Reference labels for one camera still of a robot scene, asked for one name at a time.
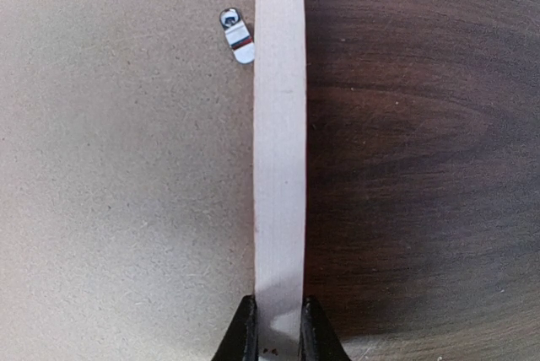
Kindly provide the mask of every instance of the metal clip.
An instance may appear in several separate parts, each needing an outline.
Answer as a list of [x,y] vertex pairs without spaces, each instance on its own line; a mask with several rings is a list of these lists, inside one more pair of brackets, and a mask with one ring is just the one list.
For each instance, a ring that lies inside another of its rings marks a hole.
[[240,12],[236,8],[225,9],[219,15],[225,37],[239,63],[247,64],[255,59],[255,44]]

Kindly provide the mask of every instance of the white wooden stick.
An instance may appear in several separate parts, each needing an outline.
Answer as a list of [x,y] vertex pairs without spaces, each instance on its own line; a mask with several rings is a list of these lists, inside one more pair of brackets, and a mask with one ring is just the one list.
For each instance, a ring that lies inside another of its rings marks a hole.
[[304,0],[256,0],[254,197],[259,355],[297,359],[305,241]]

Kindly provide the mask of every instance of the cardboard surface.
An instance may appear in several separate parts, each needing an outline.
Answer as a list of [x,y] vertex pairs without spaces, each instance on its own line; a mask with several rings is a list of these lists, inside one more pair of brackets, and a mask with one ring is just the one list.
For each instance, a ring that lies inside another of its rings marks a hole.
[[208,360],[252,289],[253,0],[0,0],[0,353]]

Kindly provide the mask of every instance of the table surface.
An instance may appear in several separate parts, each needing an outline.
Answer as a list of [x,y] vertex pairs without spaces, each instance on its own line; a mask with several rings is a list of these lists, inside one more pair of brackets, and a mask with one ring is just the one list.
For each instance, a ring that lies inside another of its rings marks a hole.
[[537,359],[539,0],[305,1],[306,293],[353,359]]

